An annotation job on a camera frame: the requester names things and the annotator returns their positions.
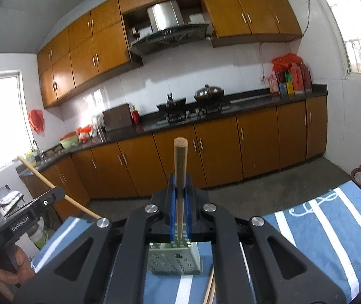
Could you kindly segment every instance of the black countertop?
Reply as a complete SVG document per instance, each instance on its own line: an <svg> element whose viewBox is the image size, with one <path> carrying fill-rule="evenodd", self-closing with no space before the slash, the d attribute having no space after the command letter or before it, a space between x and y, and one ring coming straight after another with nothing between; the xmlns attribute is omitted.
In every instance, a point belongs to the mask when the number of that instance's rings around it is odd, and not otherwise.
<svg viewBox="0 0 361 304"><path fill-rule="evenodd" d="M49 166L53 165L63 157L68 154L78 152L84 149L90 149L100 145L105 145L109 143L115 143L118 141L123 141L126 139L131 139L143 135L152 134L154 132L160 132L164 130L169 130L189 124L197 124L199 122L206 122L210 120L225 118L228 116L234 116L242 112L248 112L252 110L258 110L261 108L274 107L284 104L289 104L293 102L300 102L307 98L327 96L327 86L326 85L313 85L313 92L302 94L302 95L291 95L291 96L272 96L270 94L260 95L260 96L235 96L232 95L232 98L236 100L231 100L231 105L229 108L225 108L220 112L213 112L210 114L198 116L196 113L191 113L190 118L182 120L180 122L170 123L167 120L163 120L161 114L153 113L152 116L148 118L142 117L140 124L132 125L129 127L121 128L111 132L105 133L105 138L101 139L100 137L93 138L84 144L79 144L73 146L69 149L62 150L57 154L56 157L47 159L45 162L42 162L36 167L38 171L44 170ZM32 175L32 172L28 169L24 169L19 172L20 177Z"/></svg>

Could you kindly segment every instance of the white tile backsplash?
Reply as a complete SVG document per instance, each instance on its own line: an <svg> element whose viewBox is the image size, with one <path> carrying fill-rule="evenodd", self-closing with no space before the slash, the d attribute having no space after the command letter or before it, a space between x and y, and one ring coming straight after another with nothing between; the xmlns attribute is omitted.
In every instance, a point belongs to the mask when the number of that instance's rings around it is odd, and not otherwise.
<svg viewBox="0 0 361 304"><path fill-rule="evenodd" d="M287 43L263 44L265 75L272 70L271 60L288 52ZM66 130L85 126L92 115L125 102L141 115L157 111L170 92L174 99L194 102L194 93L206 83L221 86L226 95L266 87L260 80L259 44L213 48L209 40L191 42L145 56L143 64L62 104Z"/></svg>

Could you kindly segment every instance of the metal screw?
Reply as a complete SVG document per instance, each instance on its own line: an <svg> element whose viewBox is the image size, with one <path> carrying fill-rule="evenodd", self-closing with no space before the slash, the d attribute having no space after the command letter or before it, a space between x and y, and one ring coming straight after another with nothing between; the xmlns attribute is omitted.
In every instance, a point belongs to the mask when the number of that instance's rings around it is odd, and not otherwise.
<svg viewBox="0 0 361 304"><path fill-rule="evenodd" d="M147 213L151 214L158 211L158 206L154 204L149 204L146 205L144 209Z"/></svg>
<svg viewBox="0 0 361 304"><path fill-rule="evenodd" d="M100 218L96 225L102 229L103 227L108 227L110 225L110 221L107 218Z"/></svg>
<svg viewBox="0 0 361 304"><path fill-rule="evenodd" d="M262 226L265 224L265 221L263 220L262 217L259 217L259 216L256 216L256 217L253 217L251 219L251 222L252 224L254 224L255 226Z"/></svg>
<svg viewBox="0 0 361 304"><path fill-rule="evenodd" d="M205 212L214 212L216 211L217 207L215 204L213 203L206 203L204 206L203 206L203 210Z"/></svg>

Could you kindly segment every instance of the stainless steel range hood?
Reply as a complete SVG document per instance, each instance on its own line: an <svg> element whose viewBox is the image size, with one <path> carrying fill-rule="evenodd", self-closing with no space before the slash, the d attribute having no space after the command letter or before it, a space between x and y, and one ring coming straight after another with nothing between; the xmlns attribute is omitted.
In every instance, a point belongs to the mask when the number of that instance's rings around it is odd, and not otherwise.
<svg viewBox="0 0 361 304"><path fill-rule="evenodd" d="M131 44L128 50L134 54L150 54L206 37L209 22L185 24L176 1L155 4L147 12L153 32Z"/></svg>

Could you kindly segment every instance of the blue striped cloth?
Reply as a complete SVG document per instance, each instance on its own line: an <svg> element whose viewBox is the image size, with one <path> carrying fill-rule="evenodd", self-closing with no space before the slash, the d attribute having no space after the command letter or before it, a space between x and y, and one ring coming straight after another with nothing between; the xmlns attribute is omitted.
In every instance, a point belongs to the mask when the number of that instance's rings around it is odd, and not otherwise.
<svg viewBox="0 0 361 304"><path fill-rule="evenodd" d="M264 218L326 273L349 303L361 290L361 190L352 182L302 205ZM36 272L90 223L68 218L34 258ZM199 243L203 273L155 276L147 272L144 304L200 304L212 266L210 243Z"/></svg>

